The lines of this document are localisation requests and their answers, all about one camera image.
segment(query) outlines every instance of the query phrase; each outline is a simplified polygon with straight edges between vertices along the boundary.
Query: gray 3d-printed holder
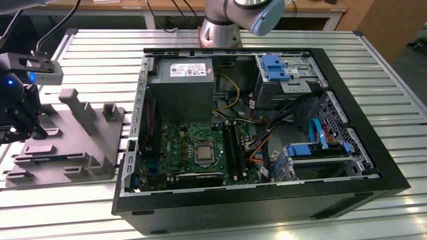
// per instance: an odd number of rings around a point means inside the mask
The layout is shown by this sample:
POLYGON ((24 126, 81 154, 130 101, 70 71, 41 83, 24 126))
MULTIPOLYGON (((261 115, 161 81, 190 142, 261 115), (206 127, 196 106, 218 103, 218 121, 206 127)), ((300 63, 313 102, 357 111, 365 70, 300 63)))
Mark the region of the gray 3d-printed holder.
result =
POLYGON ((114 104, 92 109, 88 102, 78 101, 77 94, 74 89, 62 89, 58 94, 69 110, 41 106, 38 120, 48 137, 25 141, 5 176, 6 188, 108 180, 114 176, 125 110, 114 104))

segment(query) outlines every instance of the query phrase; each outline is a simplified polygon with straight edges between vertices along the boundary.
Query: black cable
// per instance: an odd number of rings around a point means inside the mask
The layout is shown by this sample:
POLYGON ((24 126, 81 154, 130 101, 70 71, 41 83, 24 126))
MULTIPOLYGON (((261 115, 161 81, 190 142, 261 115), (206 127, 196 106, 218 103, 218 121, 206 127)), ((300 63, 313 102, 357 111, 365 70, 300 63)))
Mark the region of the black cable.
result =
MULTIPOLYGON (((229 98, 225 98, 225 104, 229 105, 229 98)), ((234 106, 230 106, 228 109, 233 112, 237 118, 240 118, 237 111, 233 109, 234 106)))
POLYGON ((22 12, 24 12, 24 10, 20 10, 20 11, 16 12, 12 21, 6 26, 6 29, 5 29, 4 34, 2 34, 2 37, 0 38, 0 49, 1 49, 2 45, 5 44, 8 38, 9 38, 10 34, 12 34, 12 30, 13 30, 16 24, 18 23, 18 19, 20 19, 21 15, 22 15, 22 12))
POLYGON ((273 115, 273 117, 269 120, 269 123, 265 126, 265 130, 262 132, 262 134, 248 144, 248 146, 252 146, 253 144, 256 144, 258 141, 261 141, 269 134, 269 132, 273 130, 273 128, 276 127, 277 123, 281 121, 281 119, 284 119, 285 117, 288 117, 294 109, 297 108, 297 106, 309 98, 312 97, 318 97, 321 96, 321 94, 324 93, 322 90, 314 91, 312 93, 300 95, 290 103, 288 103, 278 111, 277 113, 273 115))
POLYGON ((77 8, 80 6, 80 2, 81 0, 76 0, 74 5, 69 11, 69 13, 66 14, 66 16, 64 17, 64 19, 58 22, 58 24, 52 28, 50 31, 48 31, 48 33, 40 38, 40 40, 37 41, 37 44, 34 46, 34 53, 37 54, 40 52, 41 49, 41 45, 42 43, 48 40, 49 37, 52 37, 52 35, 56 33, 56 31, 61 28, 61 26, 66 23, 68 19, 73 16, 74 12, 77 11, 77 8))
POLYGON ((241 121, 241 122, 246 122, 246 123, 250 123, 250 124, 258 124, 258 122, 253 122, 249 119, 244 119, 244 118, 238 118, 238 117, 230 117, 226 114, 224 114, 222 112, 220 112, 218 110, 213 110, 213 112, 216 112, 218 115, 221 115, 228 120, 241 121))
POLYGON ((169 19, 177 19, 180 16, 174 16, 174 17, 170 17, 170 16, 160 16, 165 21, 168 21, 169 19))
POLYGON ((174 0, 170 0, 170 1, 172 1, 173 5, 174 5, 174 7, 176 7, 176 9, 177 9, 177 11, 178 11, 178 13, 180 13, 181 17, 185 19, 185 22, 186 22, 188 28, 190 29, 190 28, 192 28, 192 25, 189 24, 189 21, 188 21, 188 19, 186 19, 185 15, 184 15, 184 13, 182 13, 182 11, 181 11, 181 9, 180 9, 178 5, 176 4, 176 1, 174 1, 174 0))
POLYGON ((296 13, 297 13, 297 7, 296 7, 296 3, 294 3, 294 1, 293 0, 290 0, 292 1, 292 4, 293 4, 293 14, 294 14, 294 18, 296 18, 296 13))
POLYGON ((290 18, 294 18, 294 5, 293 5, 293 3, 292 3, 292 16, 290 16, 290 18))
POLYGON ((154 24, 157 25, 157 27, 158 27, 162 31, 165 31, 166 33, 169 33, 169 34, 174 33, 173 30, 166 30, 166 29, 160 25, 160 23, 157 22, 156 16, 154 16, 154 12, 153 12, 152 6, 149 5, 149 1, 145 0, 145 3, 146 3, 146 7, 148 7, 148 9, 149 9, 150 15, 152 15, 153 23, 154 23, 154 24))
POLYGON ((264 145, 261 146, 260 150, 261 150, 261 158, 262 158, 261 165, 268 170, 268 176, 264 176, 261 174, 260 182, 261 183, 269 183, 270 182, 270 175, 269 175, 270 164, 269 164, 269 155, 268 155, 268 141, 264 143, 264 145))
POLYGON ((193 10, 193 8, 192 8, 192 6, 189 5, 189 3, 186 2, 186 0, 182 0, 182 1, 184 1, 184 3, 186 4, 189 10, 192 11, 192 14, 193 14, 194 18, 197 19, 198 26, 201 27, 201 22, 200 22, 200 19, 198 19, 198 17, 197 17, 196 11, 193 10))

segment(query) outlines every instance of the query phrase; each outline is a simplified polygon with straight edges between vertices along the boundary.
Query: power supply label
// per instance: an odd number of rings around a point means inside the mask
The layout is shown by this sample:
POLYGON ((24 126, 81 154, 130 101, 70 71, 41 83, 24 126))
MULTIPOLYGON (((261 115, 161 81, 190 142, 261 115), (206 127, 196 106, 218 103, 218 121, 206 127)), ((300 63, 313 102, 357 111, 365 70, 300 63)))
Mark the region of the power supply label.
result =
POLYGON ((170 65, 170 77, 202 77, 206 75, 204 63, 180 63, 170 65))

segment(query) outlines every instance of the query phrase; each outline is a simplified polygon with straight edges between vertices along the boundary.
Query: metal table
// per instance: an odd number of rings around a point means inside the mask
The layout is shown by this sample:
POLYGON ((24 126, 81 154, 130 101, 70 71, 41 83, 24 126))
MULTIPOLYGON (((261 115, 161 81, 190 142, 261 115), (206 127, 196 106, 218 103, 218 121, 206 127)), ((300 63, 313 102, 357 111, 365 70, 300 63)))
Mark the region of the metal table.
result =
MULTIPOLYGON (((420 239, 427 234, 427 109, 362 36, 352 32, 241 32, 245 47, 322 48, 389 150, 411 189, 378 199, 340 218, 176 233, 170 239, 420 239)), ((197 47, 197 33, 181 30, 78 30, 64 36, 53 58, 61 86, 41 89, 42 103, 64 109, 61 88, 76 88, 92 107, 117 103, 130 121, 144 48, 197 47)), ((122 126, 122 136, 129 124, 122 126)), ((0 148, 0 187, 22 143, 0 148)), ((0 192, 0 239, 134 239, 129 224, 110 215, 116 178, 102 182, 0 192)))

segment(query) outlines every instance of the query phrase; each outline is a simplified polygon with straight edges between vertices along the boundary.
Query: motherboard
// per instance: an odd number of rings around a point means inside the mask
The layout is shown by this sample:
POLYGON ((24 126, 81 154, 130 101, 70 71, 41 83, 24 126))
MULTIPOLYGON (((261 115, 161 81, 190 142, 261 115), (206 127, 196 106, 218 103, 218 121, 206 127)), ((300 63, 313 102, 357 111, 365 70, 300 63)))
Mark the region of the motherboard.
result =
POLYGON ((160 158, 144 161, 142 190, 258 183, 254 164, 234 153, 249 141, 244 122, 162 125, 160 158))

